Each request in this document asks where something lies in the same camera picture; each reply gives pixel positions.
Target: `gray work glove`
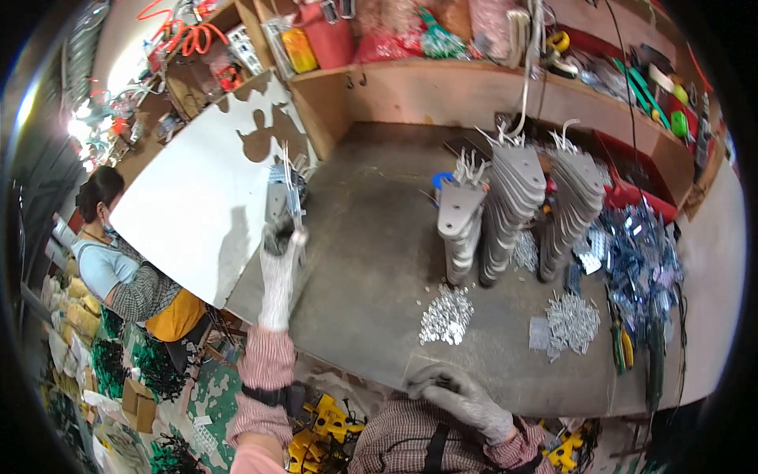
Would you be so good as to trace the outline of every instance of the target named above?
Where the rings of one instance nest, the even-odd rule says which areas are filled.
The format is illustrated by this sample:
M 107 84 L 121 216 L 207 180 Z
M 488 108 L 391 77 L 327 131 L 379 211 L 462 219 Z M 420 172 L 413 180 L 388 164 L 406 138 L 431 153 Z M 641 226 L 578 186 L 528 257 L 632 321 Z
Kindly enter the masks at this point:
M 272 331 L 289 328 L 297 262 L 307 241 L 307 232 L 296 231 L 289 215 L 264 225 L 260 251 L 264 293 L 259 326 Z
M 424 398 L 479 430 L 487 443 L 505 441 L 513 430 L 513 415 L 497 406 L 487 392 L 461 369 L 437 363 L 408 380 L 408 396 Z

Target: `gray table surface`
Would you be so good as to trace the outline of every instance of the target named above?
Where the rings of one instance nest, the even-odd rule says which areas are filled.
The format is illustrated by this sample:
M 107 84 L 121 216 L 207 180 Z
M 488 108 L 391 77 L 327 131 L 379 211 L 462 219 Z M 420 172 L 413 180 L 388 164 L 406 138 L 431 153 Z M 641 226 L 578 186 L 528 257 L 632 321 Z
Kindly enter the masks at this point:
M 525 269 L 506 270 L 495 287 L 466 286 L 476 313 L 459 346 L 420 345 L 422 313 L 445 273 L 437 210 L 423 192 L 431 176 L 455 168 L 444 140 L 470 130 L 356 124 L 309 182 L 307 265 L 296 292 L 290 335 L 299 350 L 393 388 L 435 361 L 462 367 L 502 407 L 524 416 L 620 416 L 645 411 L 645 351 L 617 377 L 601 275 L 584 276 L 583 297 L 600 307 L 599 334 L 586 355 L 565 351 L 554 363 L 528 348 L 529 320 L 543 316 L 553 290 Z M 227 301 L 255 321 L 259 260 L 248 264 Z M 666 357 L 661 407 L 678 401 L 679 334 Z

